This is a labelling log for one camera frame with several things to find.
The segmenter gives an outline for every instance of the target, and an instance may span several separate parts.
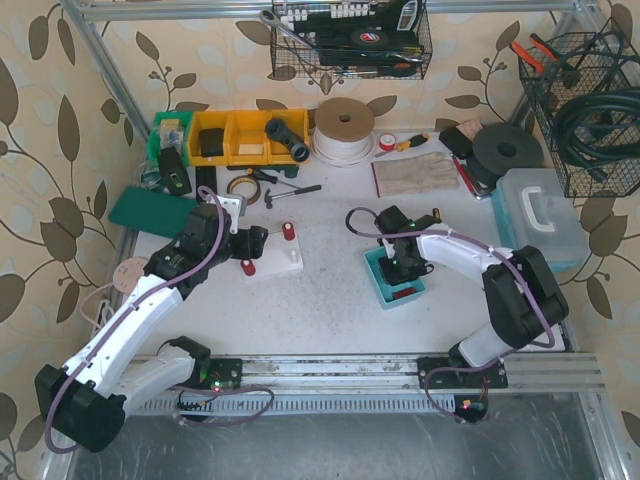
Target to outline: green storage bin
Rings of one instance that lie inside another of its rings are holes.
[[[160,154],[160,137],[158,136],[157,127],[160,126],[160,122],[167,118],[177,118],[180,120],[180,125],[184,127],[184,137],[182,141],[182,163],[186,167],[189,166],[189,157],[187,155],[187,138],[189,137],[189,130],[191,129],[191,119],[193,118],[193,112],[158,112],[153,118],[153,126],[151,127],[151,134],[149,135],[149,142],[147,143],[147,155],[149,161],[154,167],[158,166],[158,155]]]

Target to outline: white block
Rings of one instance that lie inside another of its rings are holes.
[[[295,272],[302,272],[304,262],[300,251],[298,234],[293,240],[285,240],[282,232],[269,233],[267,242],[264,244],[262,257],[252,260],[256,267],[256,273],[252,276],[245,275],[238,262],[238,269],[247,282],[264,280],[275,276],[289,275]]]

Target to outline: hammer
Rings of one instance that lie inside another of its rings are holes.
[[[264,193],[264,203],[267,204],[268,209],[272,209],[273,201],[277,200],[278,198],[290,197],[291,195],[300,195],[302,193],[315,192],[317,190],[320,190],[321,188],[322,188],[322,185],[313,185],[311,187],[299,188],[291,192],[279,193],[278,195],[270,195],[271,189],[267,188],[267,191]]]

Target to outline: wallpaper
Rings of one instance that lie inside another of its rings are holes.
[[[532,31],[549,35],[548,13],[432,15],[434,55],[424,81],[338,79],[281,65],[271,69],[270,32],[255,19],[113,22],[104,38],[143,113],[309,108],[335,96],[369,104],[377,128],[443,127],[479,116],[506,118],[522,91],[507,48]]]
[[[58,4],[3,2],[0,40],[0,479],[36,479],[33,380],[89,337],[78,305],[107,281],[105,214],[143,145],[101,113],[110,94]]]
[[[640,47],[640,3],[603,1],[602,9]],[[575,207],[591,255],[561,285],[580,347],[598,354],[629,457],[640,472],[640,193],[579,200]]]

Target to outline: metal floor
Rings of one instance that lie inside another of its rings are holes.
[[[490,418],[434,414],[263,417],[233,428],[135,416],[67,480],[603,478],[575,395],[490,397]]]

